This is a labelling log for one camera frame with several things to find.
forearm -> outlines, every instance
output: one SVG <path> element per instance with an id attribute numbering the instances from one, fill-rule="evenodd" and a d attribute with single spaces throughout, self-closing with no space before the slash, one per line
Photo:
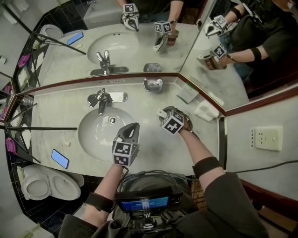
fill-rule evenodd
<path id="1" fill-rule="evenodd" d="M 114 200 L 122 171 L 123 167 L 119 165 L 112 165 L 94 193 L 100 194 L 110 200 Z M 83 220 L 92 225 L 100 227 L 107 221 L 108 215 L 109 213 L 105 211 L 98 211 L 95 207 L 86 205 Z"/>
<path id="2" fill-rule="evenodd" d="M 266 59 L 268 57 L 267 52 L 262 46 L 257 47 L 257 49 L 261 53 L 261 59 Z M 253 62 L 255 61 L 255 56 L 253 52 L 250 49 L 240 51 L 240 52 L 235 52 L 235 53 L 230 53 L 229 56 L 231 56 L 236 62 L 241 62 L 241 63 L 248 63 L 248 62 Z M 233 64 L 235 61 L 232 59 L 226 57 L 226 64 Z"/>
<path id="3" fill-rule="evenodd" d="M 235 7 L 241 14 L 241 16 L 244 16 L 245 14 L 245 9 L 243 7 L 242 4 L 239 4 Z M 237 16 L 235 13 L 233 13 L 232 11 L 230 11 L 226 16 L 225 16 L 225 20 L 227 21 L 228 24 L 235 22 L 237 20 Z"/>
<path id="4" fill-rule="evenodd" d="M 213 157 L 212 153 L 193 133 L 182 129 L 180 134 L 188 147 L 194 165 L 205 158 Z M 223 174 L 225 174 L 223 168 L 218 167 L 201 175 L 199 180 L 202 189 L 205 191 L 209 184 Z"/>
<path id="5" fill-rule="evenodd" d="M 171 9 L 169 12 L 169 21 L 173 21 L 173 20 L 178 20 L 182 7 L 183 7 L 184 2 L 182 1 L 171 1 Z"/>
<path id="6" fill-rule="evenodd" d="M 126 0 L 116 0 L 116 1 L 118 3 L 119 7 L 121 7 L 121 9 L 123 8 L 123 5 L 124 4 L 127 4 L 127 1 Z"/>

white oval sink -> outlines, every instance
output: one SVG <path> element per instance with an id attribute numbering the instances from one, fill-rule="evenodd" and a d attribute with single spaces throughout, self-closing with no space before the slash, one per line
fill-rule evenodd
<path id="1" fill-rule="evenodd" d="M 99 65 L 96 52 L 109 51 L 110 64 L 115 65 L 132 57 L 139 47 L 139 40 L 132 33 L 111 33 L 94 41 L 87 52 L 88 59 Z"/>
<path id="2" fill-rule="evenodd" d="M 91 157 L 112 161 L 114 138 L 120 128 L 133 122 L 131 115 L 118 108 L 107 107 L 103 116 L 98 115 L 98 109 L 93 110 L 80 122 L 79 142 Z"/>

black t-shirt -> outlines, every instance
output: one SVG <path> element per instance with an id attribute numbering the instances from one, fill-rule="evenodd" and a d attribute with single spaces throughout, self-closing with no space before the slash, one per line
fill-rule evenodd
<path id="1" fill-rule="evenodd" d="M 129 3 L 134 3 L 140 14 L 150 14 L 168 12 L 171 1 L 173 0 L 129 0 Z"/>
<path id="2" fill-rule="evenodd" d="M 275 62 L 297 45 L 298 25 L 292 13 L 284 12 L 272 0 L 253 1 L 249 8 L 263 23 L 257 27 L 248 15 L 244 16 L 230 33 L 235 51 L 262 45 Z"/>
<path id="3" fill-rule="evenodd" d="M 179 218 L 174 227 L 185 238 L 268 238 L 266 229 L 236 174 L 225 174 L 215 179 L 205 190 L 208 209 L 192 212 Z M 128 229 L 121 226 L 122 219 L 106 222 L 97 228 L 77 217 L 66 215 L 59 238 L 123 238 Z M 156 238 L 160 233 L 149 233 L 138 238 Z M 174 238 L 175 234 L 166 237 Z"/>

mirror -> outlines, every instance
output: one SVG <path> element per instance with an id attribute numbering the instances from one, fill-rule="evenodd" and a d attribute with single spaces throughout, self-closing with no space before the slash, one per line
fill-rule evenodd
<path id="1" fill-rule="evenodd" d="M 297 86 L 295 5 L 287 0 L 244 2 L 216 0 L 181 70 L 225 110 Z M 231 12 L 234 7 L 239 20 Z M 211 70 L 216 67 L 224 69 Z"/>
<path id="2" fill-rule="evenodd" d="M 14 88 L 11 79 L 0 72 L 0 120 L 3 121 L 12 102 Z"/>
<path id="3" fill-rule="evenodd" d="M 22 12 L 14 1 L 34 29 L 16 61 L 18 92 L 104 74 L 180 72 L 206 1 L 26 0 Z"/>

blue screen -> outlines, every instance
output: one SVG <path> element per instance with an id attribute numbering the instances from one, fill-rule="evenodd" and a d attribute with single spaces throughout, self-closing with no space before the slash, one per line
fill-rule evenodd
<path id="1" fill-rule="evenodd" d="M 67 169 L 68 159 L 65 158 L 63 155 L 60 155 L 56 150 L 53 150 L 52 152 L 52 159 L 60 164 L 63 168 Z"/>
<path id="2" fill-rule="evenodd" d="M 140 201 L 129 201 L 129 202 L 121 202 L 122 207 L 125 211 L 147 211 L 151 209 L 157 209 L 161 207 L 166 207 L 168 205 L 169 197 L 164 198 L 154 198 Z"/>
<path id="3" fill-rule="evenodd" d="M 68 45 L 71 45 L 72 43 L 76 42 L 77 40 L 79 40 L 80 38 L 83 37 L 83 32 L 80 32 L 78 33 L 77 35 L 73 36 L 72 38 L 70 38 L 68 41 L 67 41 L 67 44 Z"/>

